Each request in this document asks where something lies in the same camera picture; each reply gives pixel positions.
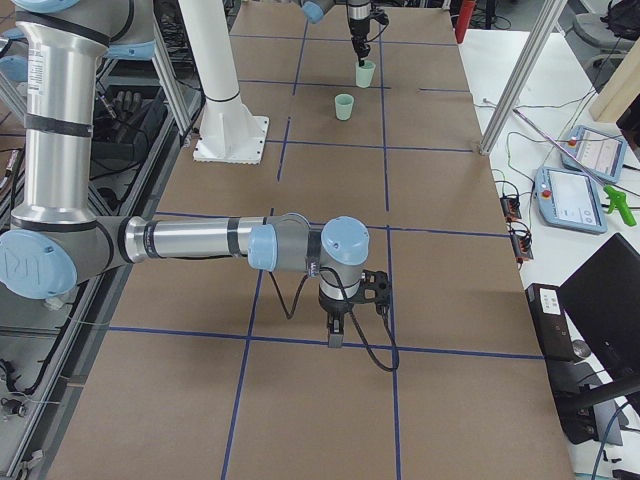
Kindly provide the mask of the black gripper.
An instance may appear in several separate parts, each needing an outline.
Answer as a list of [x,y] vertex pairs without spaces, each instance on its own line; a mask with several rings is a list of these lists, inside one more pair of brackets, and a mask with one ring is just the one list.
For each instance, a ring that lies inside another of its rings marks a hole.
[[357,54],[357,66],[363,67],[364,60],[369,56],[371,47],[368,44],[367,37],[370,32],[370,3],[348,3],[347,19],[349,31],[351,34],[351,42],[355,53]]
[[384,271],[364,270],[356,290],[350,294],[339,274],[332,268],[321,268],[319,304],[327,313],[327,346],[338,349],[344,342],[344,318],[355,305],[374,303],[383,325],[389,328],[390,280]]

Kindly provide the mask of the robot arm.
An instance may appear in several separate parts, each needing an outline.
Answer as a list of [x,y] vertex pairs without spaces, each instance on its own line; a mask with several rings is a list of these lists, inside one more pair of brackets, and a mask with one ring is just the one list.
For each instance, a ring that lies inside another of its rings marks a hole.
[[342,344],[358,304],[389,314],[391,285],[365,268],[369,233],[341,216],[314,227],[299,214],[155,221],[93,214],[88,206],[95,76],[104,57],[154,54],[149,1],[19,1],[28,46],[24,198],[1,236],[1,280],[30,299],[147,259],[246,258],[257,270],[319,281],[328,344]]
[[[332,0],[302,0],[298,1],[306,19],[317,24],[337,5]],[[357,57],[359,67],[365,66],[365,61],[370,53],[368,35],[373,14],[373,6],[370,1],[347,0],[346,17],[351,35],[351,43]]]

